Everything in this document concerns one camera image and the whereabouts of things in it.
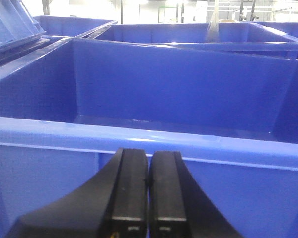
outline metal pole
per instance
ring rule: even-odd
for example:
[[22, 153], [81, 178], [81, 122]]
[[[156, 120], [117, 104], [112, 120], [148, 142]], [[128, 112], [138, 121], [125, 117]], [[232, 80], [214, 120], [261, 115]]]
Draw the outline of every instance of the metal pole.
[[43, 14], [50, 15], [50, 0], [42, 0]]
[[124, 24], [124, 3], [123, 0], [120, 0], [120, 22]]
[[242, 15], [244, 15], [243, 5], [244, 5], [244, 0], [240, 0], [239, 21], [243, 20], [243, 17], [242, 17]]
[[250, 14], [250, 21], [254, 21], [255, 19], [255, 15], [254, 15], [255, 5], [256, 5], [256, 0], [253, 0], [253, 7], [252, 7], [252, 12]]
[[184, 3], [182, 3], [182, 8], [181, 8], [181, 23], [184, 22]]
[[175, 9], [175, 22], [179, 22], [179, 4], [177, 3], [177, 8]]

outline bin wall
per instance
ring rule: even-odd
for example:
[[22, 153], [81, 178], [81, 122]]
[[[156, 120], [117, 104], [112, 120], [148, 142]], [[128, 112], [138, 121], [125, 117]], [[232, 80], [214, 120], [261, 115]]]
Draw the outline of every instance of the bin wall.
[[[203, 43], [208, 24], [114, 25], [97, 39], [133, 43]], [[291, 42], [282, 35], [249, 23], [220, 23], [219, 42]]]
[[76, 115], [71, 43], [0, 79], [0, 117], [73, 122]]
[[277, 119], [274, 134], [280, 141], [298, 143], [298, 68]]
[[296, 64], [105, 45], [74, 43], [79, 115], [271, 132]]
[[0, 235], [19, 215], [82, 185], [98, 171], [98, 160], [95, 153], [0, 146]]
[[286, 32], [298, 38], [298, 22], [258, 22], [261, 25], [269, 26], [277, 30]]
[[56, 16], [37, 16], [34, 18], [40, 23], [47, 35], [56, 36], [77, 36], [83, 32], [89, 31], [111, 21], [103, 19]]

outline warehouse background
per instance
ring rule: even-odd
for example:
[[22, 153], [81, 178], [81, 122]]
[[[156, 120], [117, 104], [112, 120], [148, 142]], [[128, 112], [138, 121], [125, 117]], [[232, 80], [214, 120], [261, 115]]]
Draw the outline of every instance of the warehouse background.
[[[23, 0], [33, 15], [43, 15], [42, 0]], [[120, 0], [50, 0], [50, 15], [114, 19], [120, 22]], [[184, 4], [184, 22], [209, 22], [213, 1], [189, 0], [124, 0], [124, 24], [174, 23], [176, 4]], [[253, 1], [244, 2], [246, 19], [250, 19]], [[221, 0], [220, 19], [239, 20], [240, 1]], [[255, 14], [258, 21], [298, 21], [298, 1], [258, 0]]]

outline plastic container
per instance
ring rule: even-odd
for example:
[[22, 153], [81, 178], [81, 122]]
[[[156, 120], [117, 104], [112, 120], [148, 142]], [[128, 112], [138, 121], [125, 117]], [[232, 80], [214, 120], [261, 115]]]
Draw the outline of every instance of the plastic container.
[[85, 37], [91, 32], [117, 21], [80, 17], [35, 16], [47, 35]]
[[296, 58], [298, 38], [256, 23], [220, 23], [220, 42], [206, 43], [208, 24], [113, 25], [96, 39], [168, 44], [201, 50]]
[[269, 26], [298, 38], [298, 22], [257, 22]]
[[0, 0], [0, 52], [40, 39], [42, 32], [21, 1]]
[[181, 151], [246, 238], [298, 238], [297, 59], [74, 38], [0, 67], [0, 238], [119, 147]]

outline bin lid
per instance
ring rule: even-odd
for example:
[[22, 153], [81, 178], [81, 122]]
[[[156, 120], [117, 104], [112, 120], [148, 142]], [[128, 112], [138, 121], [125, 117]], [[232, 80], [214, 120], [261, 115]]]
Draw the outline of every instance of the bin lid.
[[0, 52], [39, 39], [43, 33], [22, 0], [0, 0]]

